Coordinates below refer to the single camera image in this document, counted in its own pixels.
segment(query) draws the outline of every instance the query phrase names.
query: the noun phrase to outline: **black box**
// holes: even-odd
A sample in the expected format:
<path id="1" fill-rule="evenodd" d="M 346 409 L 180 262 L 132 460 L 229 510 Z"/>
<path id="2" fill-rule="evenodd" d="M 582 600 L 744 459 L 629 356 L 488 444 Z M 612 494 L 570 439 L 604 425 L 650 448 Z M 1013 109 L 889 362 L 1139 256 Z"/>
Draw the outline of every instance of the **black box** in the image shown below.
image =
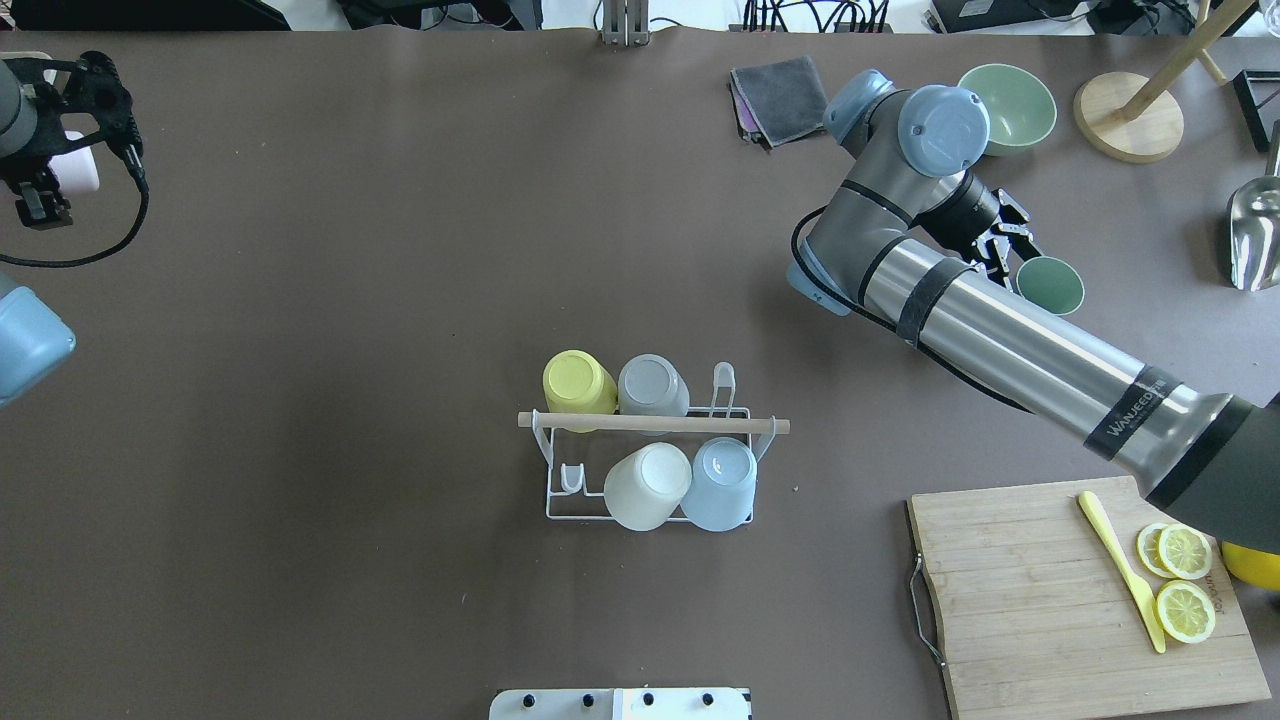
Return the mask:
<path id="1" fill-rule="evenodd" d="M 1078 0 L 933 0 L 933 14 L 943 32 L 1068 18 Z"/>

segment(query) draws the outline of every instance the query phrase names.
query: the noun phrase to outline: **yellow knife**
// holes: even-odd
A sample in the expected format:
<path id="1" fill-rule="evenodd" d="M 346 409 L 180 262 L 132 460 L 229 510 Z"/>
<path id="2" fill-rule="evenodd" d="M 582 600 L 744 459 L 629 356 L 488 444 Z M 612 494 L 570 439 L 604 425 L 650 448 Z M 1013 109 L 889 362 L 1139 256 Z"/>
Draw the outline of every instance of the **yellow knife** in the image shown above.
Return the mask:
<path id="1" fill-rule="evenodd" d="M 1098 538 L 1102 539 L 1102 544 L 1107 548 L 1107 553 L 1111 555 L 1116 569 L 1124 577 L 1124 583 L 1129 585 L 1129 594 L 1133 596 L 1133 601 L 1138 605 L 1138 612 L 1142 614 L 1142 621 L 1147 625 L 1147 634 L 1151 635 L 1152 647 L 1156 648 L 1156 652 L 1165 652 L 1165 628 L 1161 626 L 1160 619 L 1156 618 L 1156 596 L 1151 593 L 1151 584 L 1138 577 L 1133 571 L 1133 568 L 1129 566 L 1129 559 L 1120 550 L 1120 541 L 1116 539 L 1111 519 L 1107 518 L 1107 511 L 1102 509 L 1102 501 L 1098 500 L 1098 496 L 1084 491 L 1076 500 L 1080 502 L 1080 509 L 1084 510 L 1084 516 L 1093 525 L 1093 532 L 1098 533 Z"/>

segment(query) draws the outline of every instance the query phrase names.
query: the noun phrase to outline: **lemon slice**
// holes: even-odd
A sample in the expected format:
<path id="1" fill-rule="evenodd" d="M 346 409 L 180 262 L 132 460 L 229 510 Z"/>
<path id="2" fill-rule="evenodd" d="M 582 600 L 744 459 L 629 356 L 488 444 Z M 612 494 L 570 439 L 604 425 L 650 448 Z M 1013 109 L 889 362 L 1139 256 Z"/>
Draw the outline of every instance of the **lemon slice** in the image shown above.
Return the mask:
<path id="1" fill-rule="evenodd" d="M 1155 573 L 1156 575 L 1172 579 L 1176 578 L 1170 573 L 1165 565 L 1160 561 L 1160 551 L 1156 546 L 1160 543 L 1160 530 L 1167 528 L 1165 523 L 1152 523 L 1138 533 L 1138 560 L 1142 565 Z"/>
<path id="2" fill-rule="evenodd" d="M 1213 559 L 1208 538 L 1196 528 L 1172 524 L 1160 530 L 1156 557 L 1176 578 L 1197 580 L 1208 574 Z"/>
<path id="3" fill-rule="evenodd" d="M 1156 615 L 1166 633 L 1188 644 L 1208 639 L 1217 624 L 1213 601 L 1196 583 L 1187 580 L 1171 580 L 1160 588 Z"/>

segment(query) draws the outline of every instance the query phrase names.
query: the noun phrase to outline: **brown table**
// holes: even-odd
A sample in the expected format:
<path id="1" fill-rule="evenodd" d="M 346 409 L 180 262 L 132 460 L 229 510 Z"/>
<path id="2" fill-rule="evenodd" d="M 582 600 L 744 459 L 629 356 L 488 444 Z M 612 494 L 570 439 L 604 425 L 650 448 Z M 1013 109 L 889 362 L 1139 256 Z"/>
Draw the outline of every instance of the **brown table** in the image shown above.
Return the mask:
<path id="1" fill-rule="evenodd" d="M 828 137 L 742 143 L 728 69 L 810 54 L 828 92 L 1012 61 L 1059 97 L 1029 155 L 983 160 L 1069 259 L 1074 319 L 1202 391 L 1280 389 L 1280 292 L 1217 265 L 1230 193 L 1262 170 L 1229 88 L 1190 68 L 1187 136 L 1125 165 L 1069 119 L 1105 69 L 1172 40 L 4 33 L 100 49 L 137 97 L 154 190 L 127 252 L 6 269 L 77 331 L 0 413 L 0 716 L 485 717 L 518 687 L 731 684 L 756 717 L 943 717 L 913 637 L 911 493 L 1115 474 L 870 323 L 783 282 L 795 220 L 849 167 Z M 1213 50 L 1280 67 L 1270 40 Z M 128 227 L 116 164 L 45 234 Z M 517 410 L 556 351 L 617 370 L 731 360 L 739 400 L 794 421 L 756 520 L 717 536 L 543 518 Z M 1272 691 L 1276 596 L 1238 587 Z M 1262 719 L 1280 700 L 1187 712 Z"/>

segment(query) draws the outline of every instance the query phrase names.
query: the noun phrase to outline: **wooden cutting board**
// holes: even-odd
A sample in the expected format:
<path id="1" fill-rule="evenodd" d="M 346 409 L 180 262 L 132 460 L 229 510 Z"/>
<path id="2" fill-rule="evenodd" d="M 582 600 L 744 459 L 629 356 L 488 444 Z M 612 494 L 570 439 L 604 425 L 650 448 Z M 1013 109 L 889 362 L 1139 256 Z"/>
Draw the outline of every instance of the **wooden cutting board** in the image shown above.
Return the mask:
<path id="1" fill-rule="evenodd" d="M 1203 643 L 1169 638 L 1157 655 L 1120 573 L 1075 497 L 1102 500 L 1134 570 L 1138 530 L 1170 523 L 1133 478 L 916 495 L 909 511 L 924 555 L 942 674 L 955 720 L 1075 720 L 1267 700 L 1217 543 L 1197 583 L 1217 610 Z"/>

